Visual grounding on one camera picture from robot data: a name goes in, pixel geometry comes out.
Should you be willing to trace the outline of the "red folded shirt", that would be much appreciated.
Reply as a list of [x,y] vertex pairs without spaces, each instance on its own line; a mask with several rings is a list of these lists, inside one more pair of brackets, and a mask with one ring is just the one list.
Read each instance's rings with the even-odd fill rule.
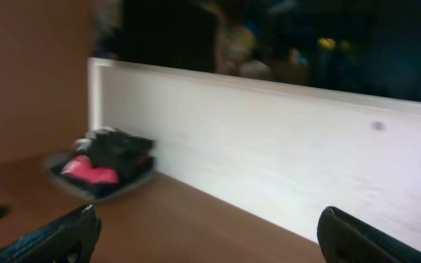
[[114,169],[108,167],[93,167],[87,156],[76,156],[63,167],[62,175],[90,184],[119,184],[119,176]]

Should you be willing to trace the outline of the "grey folded shirt at bottom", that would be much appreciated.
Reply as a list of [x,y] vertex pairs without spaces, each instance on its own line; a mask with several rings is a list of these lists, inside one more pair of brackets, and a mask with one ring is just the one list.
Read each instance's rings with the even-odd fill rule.
[[119,186],[105,183],[90,184],[61,175],[61,171],[64,165],[67,164],[68,159],[68,153],[55,153],[44,157],[42,160],[42,169],[57,186],[89,203],[106,202],[125,196],[139,190],[156,177],[154,171],[155,158],[150,157],[138,168],[131,180],[126,180],[125,183],[121,183]]

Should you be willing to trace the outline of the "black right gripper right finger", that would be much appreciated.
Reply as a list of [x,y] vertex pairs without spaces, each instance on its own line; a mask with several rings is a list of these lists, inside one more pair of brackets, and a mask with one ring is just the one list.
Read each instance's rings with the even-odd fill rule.
[[327,263],[421,263],[420,251],[333,206],[316,234]]

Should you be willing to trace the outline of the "white back board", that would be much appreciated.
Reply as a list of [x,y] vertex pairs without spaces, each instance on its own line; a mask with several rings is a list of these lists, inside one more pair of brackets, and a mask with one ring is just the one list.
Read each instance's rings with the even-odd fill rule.
[[419,102],[90,58],[88,125],[309,240],[332,205],[421,251]]

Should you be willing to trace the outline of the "black folded shirt on top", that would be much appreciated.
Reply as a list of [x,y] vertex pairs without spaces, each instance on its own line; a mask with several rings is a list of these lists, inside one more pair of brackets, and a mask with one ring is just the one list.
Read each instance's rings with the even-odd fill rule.
[[118,182],[124,184],[139,177],[140,170],[151,160],[154,144],[151,139],[106,126],[88,131],[83,138],[76,140],[71,156],[86,156],[93,168],[115,170]]

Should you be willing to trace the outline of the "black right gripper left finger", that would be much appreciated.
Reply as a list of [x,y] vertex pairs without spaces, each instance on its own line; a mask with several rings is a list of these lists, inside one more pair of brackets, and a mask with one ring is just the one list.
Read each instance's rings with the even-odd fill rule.
[[94,206],[83,205],[0,248],[0,263],[89,263],[101,231]]

